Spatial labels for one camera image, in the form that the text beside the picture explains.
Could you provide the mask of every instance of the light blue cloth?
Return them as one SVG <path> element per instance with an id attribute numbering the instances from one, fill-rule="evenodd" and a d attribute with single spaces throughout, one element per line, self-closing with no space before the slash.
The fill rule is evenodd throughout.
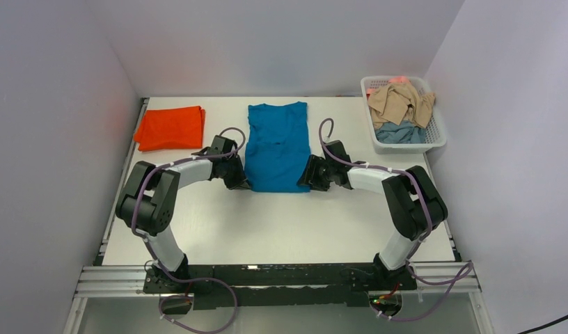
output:
<path id="1" fill-rule="evenodd" d="M 252 191 L 305 193 L 297 186 L 310 148 L 306 103 L 249 106 L 249 142 L 245 148 L 245 176 Z"/>
<path id="2" fill-rule="evenodd" d="M 386 122 L 375 130 L 374 134 L 379 142 L 384 144 L 422 144 L 425 142 L 425 129 L 415 126 L 408 120 L 400 125 Z"/>

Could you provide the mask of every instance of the folded shirt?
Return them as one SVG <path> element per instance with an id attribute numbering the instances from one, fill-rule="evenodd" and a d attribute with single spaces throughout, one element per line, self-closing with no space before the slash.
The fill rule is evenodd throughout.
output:
<path id="1" fill-rule="evenodd" d="M 305 102 L 249 106 L 245 175 L 252 191 L 310 191 L 308 186 L 297 185 L 310 155 L 306 109 Z"/>
<path id="2" fill-rule="evenodd" d="M 200 106 L 149 110 L 134 141 L 139 143 L 139 151 L 202 148 L 205 114 Z"/>

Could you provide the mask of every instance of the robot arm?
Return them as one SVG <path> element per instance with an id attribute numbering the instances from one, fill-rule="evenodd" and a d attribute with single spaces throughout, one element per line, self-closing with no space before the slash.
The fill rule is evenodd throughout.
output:
<path id="1" fill-rule="evenodd" d="M 243 172 L 241 159 L 237 154 L 214 158 L 232 152 L 236 142 L 215 136 L 212 146 L 196 153 L 191 161 L 159 170 L 147 184 L 139 206 L 136 230 L 145 237 L 145 243 L 171 274 L 179 279 L 189 278 L 188 259 L 180 250 L 169 223 L 173 217 L 178 190 L 195 182 L 222 178 L 228 189 L 250 189 Z M 130 228 L 134 207 L 146 176 L 155 168 L 154 164 L 139 161 L 135 164 L 120 193 L 116 204 L 116 216 Z"/>
<path id="2" fill-rule="evenodd" d="M 328 150 L 337 158 L 351 162 L 340 141 L 326 144 Z M 236 143 L 222 136 L 215 136 L 212 146 L 196 154 L 196 159 L 160 170 L 149 181 L 146 190 L 154 191 L 151 196 L 145 193 L 139 207 L 136 229 L 145 237 L 145 244 L 157 255 L 171 275 L 189 278 L 187 256 L 175 241 L 169 223 L 173 217 L 175 199 L 179 189 L 194 182 L 222 178 L 228 189 L 250 189 L 238 155 L 214 159 L 212 157 L 232 152 Z M 134 207 L 145 177 L 155 165 L 138 162 L 129 176 L 116 205 L 116 216 L 131 227 Z M 407 169 L 417 181 L 423 193 L 432 227 L 444 221 L 448 211 L 431 179 L 420 166 Z M 382 170 L 356 168 L 342 164 L 329 155 L 325 158 L 311 155 L 305 171 L 298 181 L 312 190 L 327 191 L 335 182 L 346 189 L 362 189 L 384 194 L 395 231 L 390 241 L 374 257 L 374 267 L 380 280 L 393 280 L 404 275 L 404 264 L 409 253 L 427 230 L 427 221 L 420 200 L 413 200 L 415 190 L 405 175 L 395 175 Z"/>
<path id="3" fill-rule="evenodd" d="M 343 161 L 351 162 L 340 141 L 325 144 L 329 152 Z M 417 181 L 423 199 L 432 218 L 432 227 L 446 220 L 448 210 L 431 179 L 421 166 L 407 169 Z M 332 159 L 311 155 L 298 184 L 312 190 L 327 191 L 331 182 L 346 189 L 362 189 L 386 196 L 395 231 L 389 242 L 374 258 L 374 264 L 382 264 L 385 276 L 401 269 L 418 239 L 427 230 L 427 221 L 420 200 L 411 199 L 415 189 L 405 175 L 396 175 L 378 169 L 351 167 Z"/>

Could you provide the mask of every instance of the black cable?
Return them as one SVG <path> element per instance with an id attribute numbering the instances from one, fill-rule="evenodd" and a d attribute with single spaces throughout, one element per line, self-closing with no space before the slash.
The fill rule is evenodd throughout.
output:
<path id="1" fill-rule="evenodd" d="M 534 332 L 540 331 L 540 330 L 542 330 L 542 329 L 545 329 L 545 328 L 547 328 L 547 327 L 554 326 L 554 325 L 556 325 L 556 324 L 558 324 L 558 323 L 560 323 L 560 322 L 563 322 L 563 321 L 565 321 L 565 320 L 567 320 L 567 319 L 568 319 L 568 315 L 565 315 L 564 317 L 561 317 L 561 318 L 559 318 L 559 319 L 556 319 L 555 321 L 551 321 L 551 322 L 549 322 L 549 323 L 547 323 L 547 324 L 545 324 L 545 325 L 542 325 L 542 326 L 540 326 L 540 327 L 528 329 L 527 331 L 520 332 L 520 333 L 518 333 L 518 334 L 534 333 Z"/>
<path id="2" fill-rule="evenodd" d="M 143 265 L 143 269 L 145 269 L 145 272 L 147 272 L 147 264 L 149 264 L 149 262 L 154 262 L 154 261 L 148 260 L 147 262 L 145 262 L 145 264 Z"/>

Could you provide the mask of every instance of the beige cloth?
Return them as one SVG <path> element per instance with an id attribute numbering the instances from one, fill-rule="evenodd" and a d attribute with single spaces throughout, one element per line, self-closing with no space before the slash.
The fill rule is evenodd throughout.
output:
<path id="1" fill-rule="evenodd" d="M 434 93 L 420 97 L 411 83 L 390 83 L 383 86 L 368 98 L 374 129 L 380 129 L 385 122 L 399 125 L 402 120 L 425 128 L 432 118 L 435 100 Z"/>

